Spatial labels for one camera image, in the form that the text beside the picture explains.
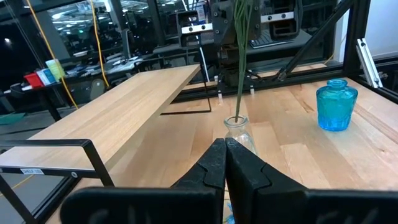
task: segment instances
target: wooden tabletop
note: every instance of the wooden tabletop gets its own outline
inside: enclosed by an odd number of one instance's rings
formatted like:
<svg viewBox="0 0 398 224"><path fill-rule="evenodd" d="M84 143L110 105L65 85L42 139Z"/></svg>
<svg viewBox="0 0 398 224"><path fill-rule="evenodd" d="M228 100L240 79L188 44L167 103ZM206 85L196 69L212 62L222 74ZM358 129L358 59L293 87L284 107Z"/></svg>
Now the wooden tabletop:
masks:
<svg viewBox="0 0 398 224"><path fill-rule="evenodd" d="M199 65L138 73L30 139L90 139L111 169L139 145L146 127L200 70ZM82 148L14 147L0 166L92 169Z"/></svg>
<svg viewBox="0 0 398 224"><path fill-rule="evenodd" d="M359 96L349 128L336 133L317 123L315 92L326 81L245 95L241 114L249 118L258 156L308 188L398 190L398 105L348 82ZM123 174L118 185L170 187L184 175L216 138L225 137L223 121L233 115L236 97L212 98L211 105L211 113L156 118L137 150L115 166ZM196 100L166 111L205 109L207 100ZM55 213L49 223L58 222Z"/></svg>

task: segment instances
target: wooden shelf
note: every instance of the wooden shelf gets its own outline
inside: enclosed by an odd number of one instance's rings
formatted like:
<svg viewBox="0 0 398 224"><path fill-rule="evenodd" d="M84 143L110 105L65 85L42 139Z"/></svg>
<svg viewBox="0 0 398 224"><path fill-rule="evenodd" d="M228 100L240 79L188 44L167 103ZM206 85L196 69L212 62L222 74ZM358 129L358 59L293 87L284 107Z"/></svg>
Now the wooden shelf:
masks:
<svg viewBox="0 0 398 224"><path fill-rule="evenodd" d="M191 65L139 73L30 139L90 139L111 170L199 70ZM93 169L77 147L14 147L0 156L0 166Z"/></svg>

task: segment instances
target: metal bracket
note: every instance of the metal bracket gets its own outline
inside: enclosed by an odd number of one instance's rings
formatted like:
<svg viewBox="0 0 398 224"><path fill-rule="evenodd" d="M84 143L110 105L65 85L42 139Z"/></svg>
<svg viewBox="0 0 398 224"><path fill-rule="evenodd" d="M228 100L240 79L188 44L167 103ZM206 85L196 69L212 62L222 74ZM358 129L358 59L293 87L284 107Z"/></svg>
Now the metal bracket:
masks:
<svg viewBox="0 0 398 224"><path fill-rule="evenodd" d="M368 84L373 88L382 88L383 84L381 82L379 72L376 69L365 38L358 39L356 41L356 51L358 53L359 60L361 61L363 72L365 73Z"/></svg>

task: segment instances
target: red box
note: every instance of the red box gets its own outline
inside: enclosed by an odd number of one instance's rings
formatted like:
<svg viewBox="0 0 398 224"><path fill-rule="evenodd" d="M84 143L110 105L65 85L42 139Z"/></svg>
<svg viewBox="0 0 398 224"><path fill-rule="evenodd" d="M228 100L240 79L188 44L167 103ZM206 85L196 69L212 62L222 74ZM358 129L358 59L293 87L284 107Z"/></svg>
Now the red box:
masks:
<svg viewBox="0 0 398 224"><path fill-rule="evenodd" d="M29 82L29 84L32 86L32 88L44 87L44 84L41 81L41 79L39 78L39 76L37 75L37 73L25 75L24 77L26 78L27 82Z"/></svg>

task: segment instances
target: window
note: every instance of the window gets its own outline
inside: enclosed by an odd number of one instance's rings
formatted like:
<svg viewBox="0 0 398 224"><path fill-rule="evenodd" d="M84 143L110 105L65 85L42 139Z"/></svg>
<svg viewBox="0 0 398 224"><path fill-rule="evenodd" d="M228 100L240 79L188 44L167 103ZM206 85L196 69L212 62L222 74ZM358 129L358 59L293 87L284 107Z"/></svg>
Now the window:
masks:
<svg viewBox="0 0 398 224"><path fill-rule="evenodd" d="M150 15L148 3L145 1L122 0L124 17L134 37L134 50L140 54L150 54L157 47L157 37Z"/></svg>
<svg viewBox="0 0 398 224"><path fill-rule="evenodd" d="M96 22L101 49L122 46L121 34L104 1L95 0ZM82 1L47 11L70 55L98 50L90 1Z"/></svg>
<svg viewBox="0 0 398 224"><path fill-rule="evenodd" d="M40 67L14 21L0 23L0 30L0 89L8 90L21 82L23 75Z"/></svg>

